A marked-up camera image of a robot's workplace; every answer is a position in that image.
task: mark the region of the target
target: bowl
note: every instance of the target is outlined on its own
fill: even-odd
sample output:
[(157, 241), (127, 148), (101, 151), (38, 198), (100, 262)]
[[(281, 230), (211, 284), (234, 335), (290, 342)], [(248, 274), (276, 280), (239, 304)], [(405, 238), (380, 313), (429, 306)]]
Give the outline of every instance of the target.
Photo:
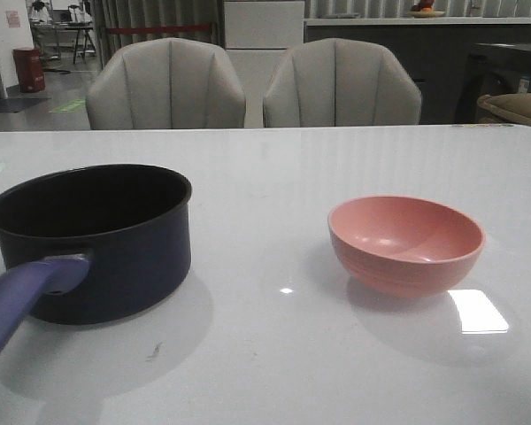
[(361, 283), (402, 298), (426, 297), (459, 283), (486, 236), (474, 220), (414, 197), (351, 199), (328, 216), (336, 257)]

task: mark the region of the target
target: chair backrest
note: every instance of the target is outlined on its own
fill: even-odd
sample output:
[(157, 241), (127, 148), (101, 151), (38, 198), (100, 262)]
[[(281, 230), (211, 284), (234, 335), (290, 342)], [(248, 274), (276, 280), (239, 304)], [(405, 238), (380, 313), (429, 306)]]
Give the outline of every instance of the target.
[(92, 129), (242, 128), (245, 111), (226, 52), (179, 38), (118, 50), (87, 94)]
[(264, 125), (409, 125), (420, 108), (419, 89), (391, 51), (330, 38), (285, 52), (264, 94)]

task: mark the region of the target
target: trash can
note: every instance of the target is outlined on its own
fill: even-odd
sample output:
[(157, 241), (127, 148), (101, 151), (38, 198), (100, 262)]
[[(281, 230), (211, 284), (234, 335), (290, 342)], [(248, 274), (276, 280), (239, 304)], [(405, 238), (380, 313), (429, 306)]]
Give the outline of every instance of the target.
[(14, 62), (18, 74), (19, 90), (34, 93), (45, 89), (40, 51), (32, 47), (14, 49)]

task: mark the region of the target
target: gray floor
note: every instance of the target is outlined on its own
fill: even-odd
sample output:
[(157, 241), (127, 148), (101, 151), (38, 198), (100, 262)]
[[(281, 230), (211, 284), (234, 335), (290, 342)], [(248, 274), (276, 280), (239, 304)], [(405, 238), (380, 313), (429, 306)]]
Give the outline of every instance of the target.
[(98, 59), (87, 54), (86, 62), (67, 49), (61, 60), (50, 61), (48, 67), (67, 70), (71, 73), (44, 72), (45, 90), (37, 93), (13, 93), (11, 97), (47, 98), (47, 101), (31, 106), (21, 112), (0, 112), (0, 131), (39, 130), (88, 130), (86, 110), (83, 107), (73, 112), (53, 112), (55, 108), (75, 99), (84, 99), (87, 90), (98, 74)]

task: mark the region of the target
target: pot handle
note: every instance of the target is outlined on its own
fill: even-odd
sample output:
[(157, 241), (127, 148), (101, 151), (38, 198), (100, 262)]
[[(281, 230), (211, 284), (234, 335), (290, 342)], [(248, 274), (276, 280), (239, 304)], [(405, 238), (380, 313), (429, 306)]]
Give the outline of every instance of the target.
[(63, 255), (21, 264), (0, 275), (0, 351), (42, 294), (73, 290), (89, 268), (84, 255)]

